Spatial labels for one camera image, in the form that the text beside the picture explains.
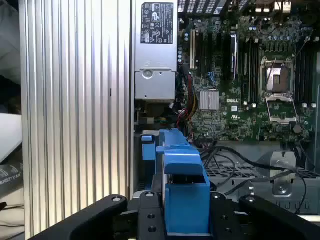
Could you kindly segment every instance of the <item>ribbed metal panel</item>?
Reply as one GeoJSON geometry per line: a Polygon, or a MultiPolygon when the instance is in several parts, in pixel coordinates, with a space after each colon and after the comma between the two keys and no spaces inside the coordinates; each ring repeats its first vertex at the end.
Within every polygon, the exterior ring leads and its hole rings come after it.
{"type": "Polygon", "coordinates": [[[200,92],[200,110],[219,110],[219,92],[201,91],[200,92]]]}
{"type": "Polygon", "coordinates": [[[25,237],[127,195],[130,4],[20,0],[25,237]]]}

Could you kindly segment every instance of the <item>screw hole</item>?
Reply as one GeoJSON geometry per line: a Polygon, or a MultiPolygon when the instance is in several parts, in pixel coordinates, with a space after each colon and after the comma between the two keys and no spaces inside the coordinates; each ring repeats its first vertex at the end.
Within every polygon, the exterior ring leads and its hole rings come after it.
{"type": "Polygon", "coordinates": [[[153,197],[155,194],[153,192],[147,192],[145,194],[148,198],[153,197]]]}
{"type": "Polygon", "coordinates": [[[152,214],[152,213],[150,213],[149,215],[148,215],[148,219],[154,219],[156,216],[154,215],[154,214],[152,214]]]}
{"type": "Polygon", "coordinates": [[[157,228],[155,226],[150,226],[150,227],[148,227],[148,231],[150,233],[154,233],[155,231],[157,231],[157,228]]]}
{"type": "Polygon", "coordinates": [[[112,198],[113,202],[119,202],[121,200],[121,197],[115,196],[112,198]]]}

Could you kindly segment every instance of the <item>red wire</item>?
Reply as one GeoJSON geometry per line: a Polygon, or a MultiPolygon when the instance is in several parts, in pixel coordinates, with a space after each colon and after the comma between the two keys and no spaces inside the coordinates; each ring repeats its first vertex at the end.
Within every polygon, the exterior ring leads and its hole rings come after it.
{"type": "Polygon", "coordinates": [[[188,109],[184,108],[181,110],[180,114],[178,115],[178,119],[176,121],[176,127],[179,128],[179,122],[180,122],[180,117],[183,115],[183,114],[187,114],[188,115],[188,109]]]}

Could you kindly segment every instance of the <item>metal bracket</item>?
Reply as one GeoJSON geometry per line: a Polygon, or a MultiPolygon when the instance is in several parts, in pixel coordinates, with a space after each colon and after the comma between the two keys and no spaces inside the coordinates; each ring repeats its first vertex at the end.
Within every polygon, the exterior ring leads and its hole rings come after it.
{"type": "Polygon", "coordinates": [[[273,95],[271,95],[269,97],[266,97],[265,101],[266,101],[266,106],[267,106],[267,109],[268,109],[270,122],[277,122],[277,123],[282,124],[282,125],[288,125],[291,122],[297,122],[298,121],[298,114],[297,114],[295,103],[294,103],[294,100],[292,99],[292,97],[288,97],[288,96],[285,96],[284,94],[277,94],[276,93],[276,94],[273,94],[273,95]],[[271,112],[270,112],[269,103],[270,102],[275,102],[277,100],[280,100],[282,102],[292,103],[295,116],[294,117],[287,117],[285,119],[281,119],[280,117],[272,116],[271,112]]]}

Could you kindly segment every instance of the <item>circuit board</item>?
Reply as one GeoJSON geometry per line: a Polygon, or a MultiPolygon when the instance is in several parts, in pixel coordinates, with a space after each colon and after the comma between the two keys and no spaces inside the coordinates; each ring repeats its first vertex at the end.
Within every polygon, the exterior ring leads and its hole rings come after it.
{"type": "MultiPolygon", "coordinates": [[[[218,108],[200,108],[192,117],[189,128],[194,137],[202,141],[295,142],[301,138],[308,141],[315,130],[316,108],[311,107],[314,88],[311,87],[312,82],[309,82],[308,87],[311,90],[299,93],[297,88],[300,83],[296,81],[297,64],[294,61],[298,62],[295,54],[299,50],[299,43],[303,42],[311,31],[312,28],[302,26],[298,17],[291,17],[274,29],[271,23],[267,29],[260,29],[251,17],[239,17],[236,27],[232,27],[228,20],[212,17],[190,19],[185,28],[180,28],[180,65],[189,66],[193,61],[191,45],[195,48],[194,67],[190,68],[189,72],[199,105],[201,106],[203,100],[201,92],[218,94],[215,99],[218,101],[218,108]],[[195,43],[191,42],[191,31],[195,34],[195,43]],[[234,49],[230,51],[229,36],[232,33],[237,38],[237,59],[233,65],[236,70],[230,66],[230,61],[235,61],[234,56],[228,57],[228,52],[234,53],[234,49]],[[246,50],[246,44],[250,44],[249,50],[246,50]],[[247,62],[247,55],[252,55],[252,65],[247,62]],[[264,58],[270,61],[291,61],[290,81],[296,88],[291,89],[292,102],[275,101],[267,106],[264,98],[266,81],[261,81],[262,75],[268,75],[261,68],[264,58]],[[307,107],[303,105],[304,102],[309,103],[307,107]],[[280,124],[271,121],[271,115],[279,119],[296,118],[293,122],[280,124]],[[293,131],[295,125],[299,127],[298,132],[293,131]]],[[[183,91],[186,103],[188,91],[186,88],[183,91]]]]}

